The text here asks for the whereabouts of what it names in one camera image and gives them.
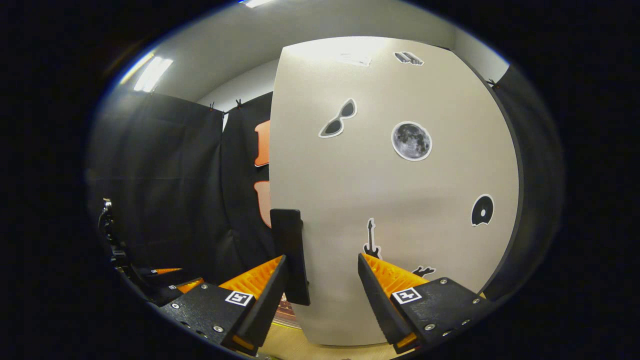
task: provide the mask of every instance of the black fabric backdrop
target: black fabric backdrop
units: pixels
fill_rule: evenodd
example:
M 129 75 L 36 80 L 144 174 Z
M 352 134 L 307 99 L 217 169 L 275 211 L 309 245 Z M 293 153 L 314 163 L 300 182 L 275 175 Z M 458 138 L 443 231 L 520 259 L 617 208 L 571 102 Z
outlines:
M 223 113 L 174 97 L 117 90 L 100 107 L 90 140 L 88 209 L 113 203 L 115 231 L 134 265 L 183 268 L 184 280 L 221 283 L 275 256 L 253 185 L 255 126 L 272 93 Z M 106 254 L 109 247 L 104 242 Z
M 260 217 L 253 188 L 257 181 L 269 180 L 269 165 L 256 167 L 254 163 L 258 156 L 255 127 L 269 120 L 272 97 L 273 93 L 264 94 L 230 110 L 222 136 L 222 197 L 234 230 L 237 255 L 247 270 L 276 255 L 271 229 Z
M 115 230 L 140 267 L 215 274 L 216 238 L 228 231 L 220 188 L 223 114 L 161 94 L 115 92 L 90 140 L 88 209 L 113 203 Z

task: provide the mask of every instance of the orange tab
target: orange tab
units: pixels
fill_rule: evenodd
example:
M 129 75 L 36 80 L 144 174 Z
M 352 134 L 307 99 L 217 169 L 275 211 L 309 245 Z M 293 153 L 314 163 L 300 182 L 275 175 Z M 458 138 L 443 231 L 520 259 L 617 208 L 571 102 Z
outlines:
M 258 265 L 255 268 L 252 268 L 251 270 L 218 286 L 231 291 L 240 291 L 251 294 L 255 296 L 256 300 L 258 300 L 260 295 L 262 295 L 265 286 L 267 286 L 267 282 L 269 282 L 271 274 L 276 270 L 276 266 L 278 266 L 281 259 L 282 255 L 269 260 L 262 265 Z
M 376 276 L 382 290 L 385 292 L 387 298 L 391 297 L 392 293 L 396 291 L 405 290 L 414 286 L 426 284 L 427 280 L 412 274 L 403 268 L 387 263 L 386 261 L 374 258 L 373 256 L 363 254 L 365 260 L 373 270 L 373 274 Z
M 193 288 L 195 288 L 196 286 L 200 285 L 204 283 L 204 279 L 203 278 L 199 278 L 197 280 L 191 281 L 191 282 L 186 282 L 182 285 L 177 286 L 178 290 L 180 290 L 183 294 L 188 293 L 189 291 L 191 291 Z
M 269 129 L 271 120 L 267 120 L 255 127 L 258 133 L 258 157 L 255 159 L 255 166 L 261 167 L 269 163 Z
M 168 272 L 174 272 L 174 271 L 178 271 L 178 270 L 182 270 L 182 268 L 156 269 L 156 274 L 162 275 L 162 274 L 166 274 Z
M 271 186 L 269 181 L 258 181 L 253 184 L 253 188 L 258 193 L 258 208 L 262 221 L 271 228 Z

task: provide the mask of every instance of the black block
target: black block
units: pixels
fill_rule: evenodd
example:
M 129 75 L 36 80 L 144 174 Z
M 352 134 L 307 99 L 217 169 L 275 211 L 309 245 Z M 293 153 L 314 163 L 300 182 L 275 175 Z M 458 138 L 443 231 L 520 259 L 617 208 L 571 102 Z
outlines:
M 493 302 L 445 277 L 397 291 L 391 296 L 391 301 L 418 332 L 418 339 L 425 348 L 455 337 L 495 307 Z M 430 324 L 435 327 L 425 330 Z
M 236 302 L 232 294 L 236 291 L 220 288 L 213 284 L 204 283 L 183 296 L 171 301 L 159 310 L 177 322 L 178 326 L 188 328 L 194 335 L 216 345 L 222 346 L 231 340 L 239 324 L 255 303 L 255 297 L 238 297 Z
M 272 209 L 271 234 L 277 254 L 287 256 L 289 281 L 285 286 L 287 301 L 309 305 L 305 253 L 302 246 L 302 220 L 300 210 Z

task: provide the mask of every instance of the ceiling light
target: ceiling light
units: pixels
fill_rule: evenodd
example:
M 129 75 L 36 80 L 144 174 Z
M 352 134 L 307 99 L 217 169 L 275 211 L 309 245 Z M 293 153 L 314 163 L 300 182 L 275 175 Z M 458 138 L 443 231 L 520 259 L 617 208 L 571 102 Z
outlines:
M 246 6 L 250 7 L 250 8 L 255 8 L 256 6 L 260 6 L 262 4 L 266 4 L 270 1 L 273 0 L 243 0 L 243 1 L 239 1 L 239 3 L 241 4 L 245 4 Z
M 150 92 L 151 89 L 154 88 L 162 74 L 164 74 L 164 72 L 172 63 L 173 60 L 158 57 L 154 58 L 138 79 L 138 82 L 136 83 L 136 86 L 134 86 L 133 90 Z
M 133 76 L 133 74 L 135 74 L 136 71 L 140 70 L 140 68 L 142 67 L 142 65 L 146 64 L 147 61 L 149 61 L 149 59 L 153 58 L 154 54 L 153 53 L 148 53 L 146 55 L 144 55 L 140 60 L 138 60 L 138 62 L 133 65 L 131 67 L 131 69 L 129 69 L 129 71 L 127 71 L 127 73 L 122 77 L 122 80 L 120 80 L 120 84 L 124 84 L 126 83 L 129 78 L 131 78 L 131 76 Z

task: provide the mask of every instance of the sunglasses sticker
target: sunglasses sticker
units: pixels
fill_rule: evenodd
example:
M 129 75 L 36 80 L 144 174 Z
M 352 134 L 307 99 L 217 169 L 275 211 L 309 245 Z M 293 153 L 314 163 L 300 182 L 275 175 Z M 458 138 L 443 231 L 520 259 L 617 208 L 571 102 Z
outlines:
M 356 102 L 353 99 L 348 99 L 338 111 L 336 116 L 327 122 L 322 130 L 318 133 L 321 138 L 332 138 L 342 134 L 344 130 L 343 120 L 350 119 L 358 112 L 356 108 Z

